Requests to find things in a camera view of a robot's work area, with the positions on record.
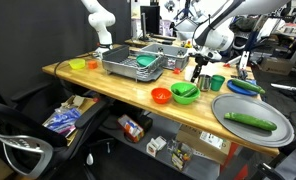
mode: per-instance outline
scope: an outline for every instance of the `gray platter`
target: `gray platter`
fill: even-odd
[[[252,143],[267,147],[281,147],[294,139],[294,130],[288,119],[274,107],[258,99],[239,94],[223,94],[213,100],[212,111],[225,128]],[[228,112],[269,120],[277,125],[277,129],[270,132],[227,120],[224,115]]]

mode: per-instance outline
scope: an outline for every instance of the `shelf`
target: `shelf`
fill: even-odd
[[[164,137],[166,140],[170,140],[172,138],[175,138],[180,124],[166,119],[164,117],[150,114],[149,117],[153,119],[153,126],[149,130],[148,133],[145,134],[145,136],[138,142],[138,143],[131,143],[127,141],[124,137],[123,131],[120,130],[109,130],[107,128],[104,128],[101,126],[99,129],[118,141],[121,141],[130,147],[146,154],[147,156],[152,157],[146,152],[146,145],[148,142],[150,142],[151,138],[157,138],[158,136]],[[103,125],[105,127],[109,128],[117,128],[117,117],[116,116],[110,116]],[[171,162],[171,154],[167,151],[167,147],[165,146],[161,151],[157,152],[157,156],[155,159],[175,170],[177,170],[172,162]],[[184,168],[184,170],[181,172],[185,174],[186,176],[192,178],[192,179],[216,179],[219,176],[219,168],[220,165],[212,160],[199,157],[199,156],[192,156],[191,161],[188,162],[187,166]]]

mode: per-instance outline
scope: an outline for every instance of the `green cup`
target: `green cup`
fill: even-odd
[[[213,91],[219,91],[222,84],[225,82],[225,77],[221,75],[213,75],[211,78],[211,86],[210,89]]]

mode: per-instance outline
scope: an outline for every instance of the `metal dish rack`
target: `metal dish rack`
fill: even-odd
[[[136,61],[138,55],[151,55],[155,57],[148,66],[141,67]],[[130,77],[136,81],[153,81],[163,72],[163,58],[156,54],[129,51],[129,46],[122,45],[103,53],[102,65],[107,74],[116,73]]]

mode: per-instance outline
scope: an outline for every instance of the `orange bowl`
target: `orange bowl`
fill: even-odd
[[[155,88],[151,91],[151,96],[158,104],[165,104],[171,98],[171,91],[166,88]]]

